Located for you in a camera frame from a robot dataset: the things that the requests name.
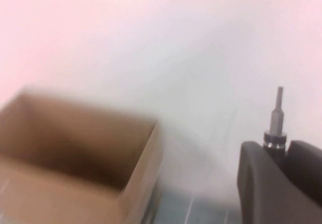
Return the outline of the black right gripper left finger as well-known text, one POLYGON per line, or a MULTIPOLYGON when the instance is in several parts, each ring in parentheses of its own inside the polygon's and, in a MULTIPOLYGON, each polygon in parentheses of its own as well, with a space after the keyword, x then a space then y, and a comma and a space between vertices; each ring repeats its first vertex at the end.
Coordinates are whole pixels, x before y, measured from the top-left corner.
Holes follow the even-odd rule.
POLYGON ((285 175, 286 156, 276 161, 258 143, 242 143, 237 188, 243 223, 321 223, 321 205, 285 175))

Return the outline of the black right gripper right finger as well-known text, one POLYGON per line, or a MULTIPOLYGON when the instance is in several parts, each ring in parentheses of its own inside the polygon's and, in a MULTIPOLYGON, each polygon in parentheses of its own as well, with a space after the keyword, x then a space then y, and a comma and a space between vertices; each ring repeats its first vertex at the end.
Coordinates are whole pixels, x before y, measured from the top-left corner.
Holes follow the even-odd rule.
POLYGON ((321 149, 301 140, 290 143, 285 175, 306 196, 321 205, 321 149))

